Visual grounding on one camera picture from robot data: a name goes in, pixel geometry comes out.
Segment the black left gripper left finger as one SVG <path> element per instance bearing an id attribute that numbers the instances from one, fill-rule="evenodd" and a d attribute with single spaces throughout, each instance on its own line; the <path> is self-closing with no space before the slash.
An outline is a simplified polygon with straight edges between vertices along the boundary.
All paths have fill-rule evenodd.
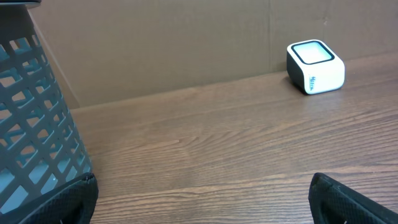
<path id="1" fill-rule="evenodd" d="M 89 223 L 98 194 L 98 182 L 94 173 L 86 172 L 1 215 L 1 224 Z"/>

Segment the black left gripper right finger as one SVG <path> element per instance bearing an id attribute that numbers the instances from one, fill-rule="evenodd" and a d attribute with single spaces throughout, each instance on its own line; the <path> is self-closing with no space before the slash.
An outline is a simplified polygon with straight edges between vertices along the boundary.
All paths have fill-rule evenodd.
<path id="1" fill-rule="evenodd" d="M 397 213 L 326 174 L 313 175 L 308 201 L 315 224 L 397 224 Z"/>

